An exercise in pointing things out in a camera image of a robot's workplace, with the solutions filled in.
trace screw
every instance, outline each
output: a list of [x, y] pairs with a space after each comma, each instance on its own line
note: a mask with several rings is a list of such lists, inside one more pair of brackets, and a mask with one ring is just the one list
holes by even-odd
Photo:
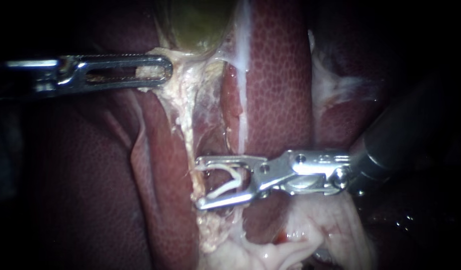
[[295, 162], [299, 164], [306, 162], [306, 156], [303, 154], [299, 154], [298, 156], [295, 157]]
[[267, 174], [270, 171], [271, 167], [269, 167], [269, 165], [267, 164], [262, 164], [259, 169], [261, 173]]

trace metal instrument jaw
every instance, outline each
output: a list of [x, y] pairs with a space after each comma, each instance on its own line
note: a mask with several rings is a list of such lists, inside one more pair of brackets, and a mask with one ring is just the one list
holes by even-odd
[[205, 196], [196, 202], [199, 210], [231, 207], [265, 198], [271, 190], [290, 195], [322, 192], [334, 195], [344, 190], [349, 182], [349, 155], [341, 151], [288, 150], [268, 160], [265, 157], [201, 156], [198, 166], [212, 169], [212, 164], [244, 168], [250, 172], [250, 184], [244, 191], [217, 197]]
[[[135, 77], [137, 67], [152, 67], [154, 74], [146, 78]], [[32, 101], [108, 89], [155, 87], [171, 78], [173, 66], [162, 55], [64, 55], [5, 61], [0, 63], [2, 73], [10, 74], [12, 81], [20, 79], [12, 77], [14, 74], [24, 73], [31, 80], [31, 89], [19, 93], [12, 89], [12, 85], [0, 89], [0, 101]]]

